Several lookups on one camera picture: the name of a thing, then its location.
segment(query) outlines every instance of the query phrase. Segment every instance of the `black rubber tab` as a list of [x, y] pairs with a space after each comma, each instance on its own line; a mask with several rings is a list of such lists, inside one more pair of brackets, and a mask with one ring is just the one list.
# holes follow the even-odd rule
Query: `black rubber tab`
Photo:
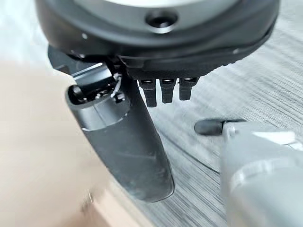
[[176, 85], [176, 79], [161, 79], [160, 86], [162, 90], [162, 102], [172, 103], [172, 97], [174, 92], [174, 87]]
[[197, 84], [199, 77], [180, 78], [180, 100], [186, 101], [191, 97], [191, 88]]
[[156, 80], [143, 79], [143, 80], [139, 80], [139, 84], [144, 91], [147, 107], [156, 107], [157, 106]]

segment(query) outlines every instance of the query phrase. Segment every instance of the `gray carpet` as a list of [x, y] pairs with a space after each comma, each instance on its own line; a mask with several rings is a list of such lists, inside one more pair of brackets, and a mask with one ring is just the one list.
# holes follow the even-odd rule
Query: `gray carpet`
[[[47, 64], [46, 40], [31, 0], [4, 0], [0, 7], [2, 58]], [[138, 206], [157, 227], [224, 227], [220, 198], [221, 138], [194, 133], [199, 119], [237, 117], [294, 129], [303, 140], [303, 0], [283, 0], [270, 41], [236, 64], [200, 79], [189, 102], [158, 103], [150, 109], [176, 180], [175, 194], [156, 204]]]

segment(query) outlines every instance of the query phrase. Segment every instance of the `beige floor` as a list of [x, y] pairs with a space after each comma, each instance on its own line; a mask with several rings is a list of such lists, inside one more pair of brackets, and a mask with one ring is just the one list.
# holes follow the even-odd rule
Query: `beige floor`
[[0, 69], [0, 226], [149, 226], [65, 104], [72, 80], [15, 62]]

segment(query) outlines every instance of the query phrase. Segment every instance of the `screw hole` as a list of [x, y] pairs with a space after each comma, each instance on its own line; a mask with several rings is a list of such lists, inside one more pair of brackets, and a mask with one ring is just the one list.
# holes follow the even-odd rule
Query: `screw hole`
[[177, 14], [167, 11], [153, 12], [146, 17], [150, 30], [158, 34], [172, 31], [177, 20]]

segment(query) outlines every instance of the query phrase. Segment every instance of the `gray plastic housing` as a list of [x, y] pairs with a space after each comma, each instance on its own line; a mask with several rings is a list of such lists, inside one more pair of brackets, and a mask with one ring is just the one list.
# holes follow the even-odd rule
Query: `gray plastic housing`
[[303, 146], [269, 124], [223, 128], [221, 189], [230, 227], [303, 226]]
[[114, 178], [133, 197], [157, 202], [174, 192], [174, 181], [162, 141], [139, 93], [136, 81], [122, 78], [116, 103], [108, 95], [85, 104], [67, 104], [95, 152]]

